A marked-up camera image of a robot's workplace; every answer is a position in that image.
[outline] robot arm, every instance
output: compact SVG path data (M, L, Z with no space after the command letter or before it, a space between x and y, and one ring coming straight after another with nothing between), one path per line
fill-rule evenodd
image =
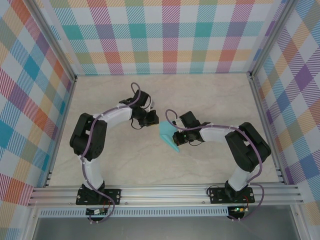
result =
M85 156L83 156L83 164L86 177L95 189L102 187L104 188L104 180L100 173L100 163L98 157L104 149L107 130L119 123L133 119L136 119L141 127L148 127L159 123L156 110L151 110L154 106L154 103L146 92L141 91L138 101L133 105L126 106L130 103L133 103L137 98L138 91L135 92L133 98L120 101L116 106L117 109L102 115L94 125L90 147ZM79 158L82 157L82 154L86 149L92 123L95 118L100 115L100 113L94 115L83 113L79 117L70 139L70 146L73 148L74 153L78 155ZM86 188L92 190L86 180L83 182L83 184Z
M200 126L210 126L211 123L200 122L194 114L189 111L173 124L180 128L196 128ZM256 147L262 162L271 154L271 149L257 130L248 122L237 127L243 131ZM233 202L240 196L248 186L248 180L259 171L259 161L251 145L246 144L246 139L238 131L228 128L206 127L195 130L179 130L173 134L174 143L179 146L193 141L200 142L220 142L229 145L237 167L233 175L225 183L224 193Z

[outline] vent grille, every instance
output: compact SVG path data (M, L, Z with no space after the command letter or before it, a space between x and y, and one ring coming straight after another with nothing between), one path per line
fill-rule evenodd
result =
M207 217L227 216L228 207L117 207L111 217ZM87 218L85 208L43 208L40 218Z

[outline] marble surface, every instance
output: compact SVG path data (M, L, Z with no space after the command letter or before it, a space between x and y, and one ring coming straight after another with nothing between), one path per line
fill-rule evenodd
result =
M244 73L81 76L75 87L51 186L81 185L81 164L69 146L78 118L82 113L104 112L120 100L132 97L131 82L137 82L151 95L160 121L165 121L168 108L179 116L192 111L201 123L237 126L250 122L264 136ZM224 183L236 167L227 144L184 144L178 153L160 139L158 125L134 130L129 121L107 132L99 158L106 185ZM255 182L277 181L275 166L269 157Z

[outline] gray floor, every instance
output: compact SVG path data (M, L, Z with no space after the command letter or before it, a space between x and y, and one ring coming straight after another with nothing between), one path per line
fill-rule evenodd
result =
M238 126L252 123L264 136L258 110L246 74L161 74L81 76L76 84L50 186L79 186L83 182L80 161L69 140L82 113L96 114L132 97L137 82L155 101L160 121L165 111L182 115L192 111L200 122ZM180 153L159 137L158 126L134 130L124 122L107 132L101 154L101 174L106 185L161 185L224 183L236 163L227 144L188 144ZM277 182L271 157L256 182Z
M298 240L289 206L262 206L243 222L227 217L40 218L33 240Z

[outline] purple cable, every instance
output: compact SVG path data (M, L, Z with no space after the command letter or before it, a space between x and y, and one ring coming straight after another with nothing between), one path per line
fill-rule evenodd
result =
M260 155L259 155L259 152L258 152L256 146L255 146L254 143L250 140L250 138L245 134L245 132L241 131L240 129L238 129L238 128L234 127L234 126L214 125L214 124L205 125L205 126L191 127L191 128L178 127L178 126L174 125L174 124L170 121L170 119L168 118L168 112L174 113L176 119L178 118L178 114L177 114L174 110L172 110L172 109L167 109L167 110L165 111L165 118L166 118L166 120L167 120L172 126L174 126L176 129L179 129L179 130L182 130L182 131L191 131L191 130L207 129L207 128L219 128L219 129L232 129L232 130L235 130L235 131L239 132L242 136L244 136L244 138L245 138L245 139L249 142L249 144L251 145L253 151L255 152L255 154L256 154L256 156L257 156L257 158L258 158L259 167L260 167L259 172L258 172L256 175L254 175L253 177L251 177L251 178L250 178L248 181L246 181L246 182L249 184L253 179L257 178L257 177L261 174L261 172L262 172L262 160L261 160L261 157L260 157ZM250 183L250 184L251 184L251 185L255 185L255 186L259 186L259 187L262 189L262 197L261 197L261 200L260 200L259 204L257 205L256 209L255 209L250 215L243 217L243 218L242 218L243 220L244 220L244 219L247 219L247 218L248 218L249 216L251 216L255 211L257 211L257 209L260 207L260 205L262 204L262 202L263 202L263 200L264 200L264 197L265 197L265 190L264 190L264 188L263 188L260 184L258 184L258 183Z
M103 218L103 219L100 220L100 221L93 221L93 220L91 219L91 215L90 215L90 216L89 216L89 219L90 219L90 221L91 221L90 223L96 223L96 224L98 224L98 223L102 223L102 222L106 221L106 220L107 220L108 218L110 218L110 216L114 213L116 204L115 204L115 201L114 201L111 197L109 197L108 195L106 195L106 194L104 194L103 192L101 192L101 191L99 191L98 189L96 189L96 188L89 182L89 180L88 180L88 178L87 178L87 174L86 174L85 159L84 159L84 157L85 157L85 155L87 154L87 152L88 152L88 150L89 150L90 142L91 142L91 139L92 139L93 130L94 130L95 124L96 124L96 122L98 121L98 119L101 118L103 115L105 115L105 114L107 114L107 113L110 113L110 112L113 111L113 110L123 109L123 108L130 107L130 106L132 106L133 104L135 104L135 103L139 100L140 95L141 95L140 86L139 86L136 82L132 82L132 83L131 83L131 89L132 89L133 93L135 93L135 90L134 90L133 85L136 85L136 86L138 87L138 91L139 91L138 97L136 98L136 100L134 100L133 102L129 103L128 105L123 105L123 106L119 106L119 107L117 107L117 106L116 106L116 107L113 107L113 108L111 108L111 109L109 109L109 110L101 113L100 115L98 115L98 116L94 119L94 121L92 122L91 128L90 128L90 134L89 134L88 142L87 142L87 144L86 144L86 147L85 147L84 152L82 153L82 155L81 155L81 157L80 157L80 160L81 160L81 162L82 162L82 173L83 173L84 180L86 181L86 183L87 183L87 184L89 185L89 187L92 188L92 190L94 190L96 193L100 194L101 196L107 198L108 200L110 200L110 201L112 202L112 211L109 213L109 215L107 215L105 218Z

